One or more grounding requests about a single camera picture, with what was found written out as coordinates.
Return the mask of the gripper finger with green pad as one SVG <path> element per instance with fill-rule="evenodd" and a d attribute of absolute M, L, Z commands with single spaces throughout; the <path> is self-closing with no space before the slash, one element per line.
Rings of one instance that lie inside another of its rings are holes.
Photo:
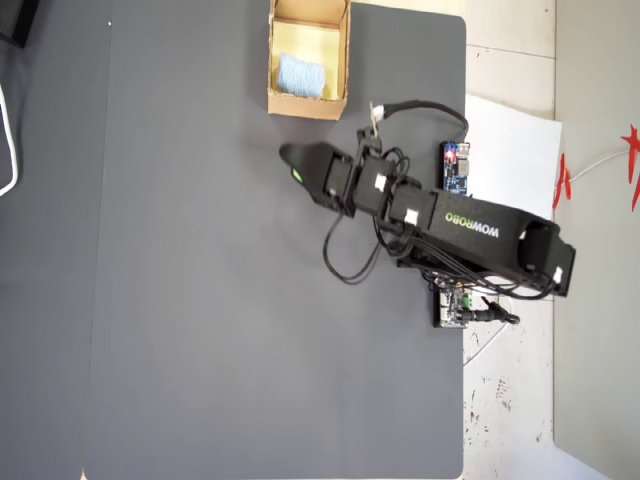
<path fill-rule="evenodd" d="M 325 176 L 322 173 L 310 173 L 303 175 L 298 170 L 292 168 L 291 176 L 306 190 L 315 204 L 324 204 Z"/>

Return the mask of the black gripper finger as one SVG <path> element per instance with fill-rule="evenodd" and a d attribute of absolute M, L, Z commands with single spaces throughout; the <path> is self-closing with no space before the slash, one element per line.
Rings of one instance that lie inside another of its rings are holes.
<path fill-rule="evenodd" d="M 279 155 L 290 171 L 294 168 L 303 175 L 322 173 L 326 182 L 334 147 L 326 142 L 284 143 L 279 148 Z"/>

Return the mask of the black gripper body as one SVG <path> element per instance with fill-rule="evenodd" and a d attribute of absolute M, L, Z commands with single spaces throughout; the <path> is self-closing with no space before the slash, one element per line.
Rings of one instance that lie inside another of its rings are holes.
<path fill-rule="evenodd" d="M 328 145 L 320 170 L 320 204 L 353 218 L 358 212 L 376 216 L 388 193 L 395 164 L 383 157 L 381 140 L 372 128 L 357 131 L 357 151 L 350 156 Z"/>

